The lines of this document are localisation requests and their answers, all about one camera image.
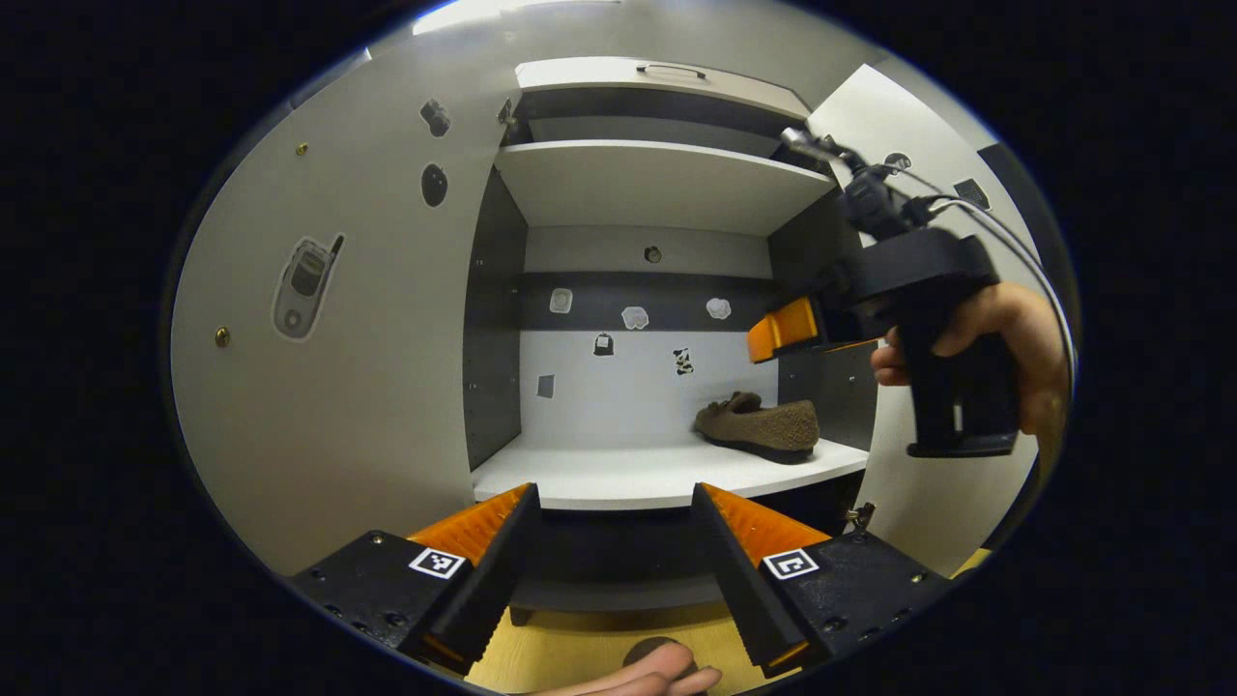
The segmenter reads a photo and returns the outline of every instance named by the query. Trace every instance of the wall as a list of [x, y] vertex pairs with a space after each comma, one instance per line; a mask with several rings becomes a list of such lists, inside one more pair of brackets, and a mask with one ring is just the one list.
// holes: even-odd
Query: wall
[[997, 142], [992, 130], [936, 80], [888, 51], [881, 53], [883, 58], [868, 64], [936, 111], [936, 115], [957, 131], [972, 150], [982, 150]]

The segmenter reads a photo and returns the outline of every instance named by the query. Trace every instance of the dark gray panel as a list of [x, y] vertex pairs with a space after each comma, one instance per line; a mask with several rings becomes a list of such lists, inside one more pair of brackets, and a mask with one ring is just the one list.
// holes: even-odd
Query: dark gray panel
[[[549, 310], [555, 287], [571, 291], [571, 310]], [[643, 307], [648, 325], [641, 330], [742, 330], [764, 315], [776, 297], [776, 283], [755, 277], [642, 272], [537, 272], [520, 283], [520, 326], [533, 330], [622, 331], [625, 307]], [[725, 319], [709, 315], [714, 297], [730, 302]]]
[[575, 87], [528, 91], [516, 106], [517, 124], [573, 116], [641, 116], [716, 125], [779, 138], [803, 121], [750, 104], [704, 94], [635, 87]]
[[[795, 283], [811, 279], [842, 253], [862, 247], [858, 234], [842, 215], [839, 198], [840, 192], [830, 192], [769, 235], [773, 278], [787, 298]], [[821, 438], [870, 450], [876, 424], [876, 378], [868, 360], [875, 350], [873, 342], [833, 354], [778, 359], [778, 402], [811, 402]]]
[[847, 448], [872, 449], [876, 377], [868, 361], [875, 342], [833, 354], [778, 359], [778, 403], [807, 399], [816, 408], [820, 438]]
[[490, 169], [464, 302], [464, 431], [475, 470], [520, 435], [520, 302], [528, 224]]
[[769, 235], [769, 263], [779, 284], [811, 279], [842, 253], [862, 247], [840, 198], [841, 190], [834, 188]]

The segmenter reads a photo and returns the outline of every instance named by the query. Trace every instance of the drawer handle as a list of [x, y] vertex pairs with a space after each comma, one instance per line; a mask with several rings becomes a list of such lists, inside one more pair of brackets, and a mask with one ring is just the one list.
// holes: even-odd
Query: drawer handle
[[664, 63], [642, 63], [640, 66], [636, 66], [636, 72], [647, 73], [648, 68], [668, 68], [672, 70], [687, 70], [689, 73], [695, 73], [695, 75], [700, 79], [705, 79], [704, 73], [695, 68], [684, 68], [682, 66], [667, 66]]

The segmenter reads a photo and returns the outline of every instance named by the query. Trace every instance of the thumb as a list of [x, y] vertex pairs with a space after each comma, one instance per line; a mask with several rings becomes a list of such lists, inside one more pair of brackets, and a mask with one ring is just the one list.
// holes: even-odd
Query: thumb
[[1012, 325], [1019, 312], [1018, 287], [1009, 283], [990, 284], [976, 292], [954, 310], [954, 318], [931, 352], [941, 359], [951, 359], [985, 333], [1002, 331]]

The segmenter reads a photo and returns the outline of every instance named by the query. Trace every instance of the human hand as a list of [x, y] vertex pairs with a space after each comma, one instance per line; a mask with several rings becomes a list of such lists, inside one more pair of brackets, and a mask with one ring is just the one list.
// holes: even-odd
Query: human hand
[[[1053, 424], [1064, 415], [1069, 393], [1065, 344], [1053, 307], [1021, 284], [991, 284], [957, 305], [949, 326], [933, 345], [933, 354], [943, 359], [956, 356], [985, 333], [999, 333], [1018, 365], [1022, 431], [1027, 435], [1053, 431]], [[872, 354], [876, 382], [905, 387], [910, 376], [897, 326], [884, 339], [888, 345]]]
[[693, 661], [691, 650], [667, 643], [643, 659], [610, 675], [584, 684], [537, 691], [529, 696], [691, 696], [708, 691], [721, 680], [721, 670], [703, 668], [683, 679]]

